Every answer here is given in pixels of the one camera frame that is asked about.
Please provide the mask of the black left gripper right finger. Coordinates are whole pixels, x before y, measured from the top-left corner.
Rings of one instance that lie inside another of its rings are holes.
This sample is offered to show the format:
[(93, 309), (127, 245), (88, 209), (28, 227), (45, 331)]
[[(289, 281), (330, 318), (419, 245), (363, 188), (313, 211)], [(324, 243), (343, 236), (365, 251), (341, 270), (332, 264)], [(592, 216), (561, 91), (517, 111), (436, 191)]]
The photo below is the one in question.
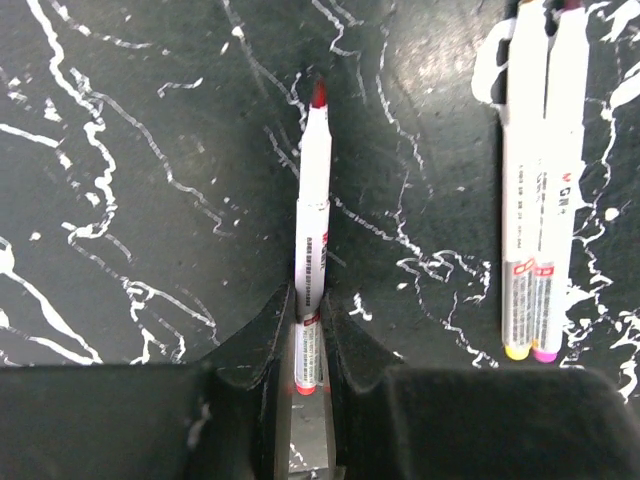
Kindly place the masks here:
[(602, 375), (418, 368), (321, 305), (329, 459), (345, 479), (635, 479), (639, 420)]

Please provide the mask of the yellow whiteboard pen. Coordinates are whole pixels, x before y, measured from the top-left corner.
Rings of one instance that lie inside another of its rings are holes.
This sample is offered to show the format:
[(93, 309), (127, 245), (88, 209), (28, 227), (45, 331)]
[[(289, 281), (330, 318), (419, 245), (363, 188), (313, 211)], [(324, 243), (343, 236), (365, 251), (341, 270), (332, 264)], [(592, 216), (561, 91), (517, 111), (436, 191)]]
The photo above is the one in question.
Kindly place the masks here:
[(533, 342), (536, 188), (548, 39), (542, 1), (518, 3), (509, 45), (502, 159), (502, 344), (528, 357)]

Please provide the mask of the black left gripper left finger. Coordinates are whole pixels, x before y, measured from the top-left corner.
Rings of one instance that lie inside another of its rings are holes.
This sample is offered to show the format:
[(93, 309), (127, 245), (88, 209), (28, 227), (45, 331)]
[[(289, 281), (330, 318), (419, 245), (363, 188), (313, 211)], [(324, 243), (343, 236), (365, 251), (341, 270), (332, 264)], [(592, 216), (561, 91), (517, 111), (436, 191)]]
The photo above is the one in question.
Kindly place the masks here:
[(293, 289), (202, 359), (1, 372), (5, 479), (284, 479)]

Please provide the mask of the red whiteboard pen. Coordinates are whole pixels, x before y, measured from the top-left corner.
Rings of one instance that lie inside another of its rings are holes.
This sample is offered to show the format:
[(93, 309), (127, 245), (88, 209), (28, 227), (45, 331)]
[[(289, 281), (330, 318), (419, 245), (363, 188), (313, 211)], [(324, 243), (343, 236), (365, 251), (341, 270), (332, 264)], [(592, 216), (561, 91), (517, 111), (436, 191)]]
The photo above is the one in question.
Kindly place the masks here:
[(319, 372), (320, 303), (324, 294), (329, 226), (332, 136), (323, 79), (314, 85), (301, 138), (296, 203), (294, 284), (296, 325), (294, 382), (302, 395), (315, 392)]

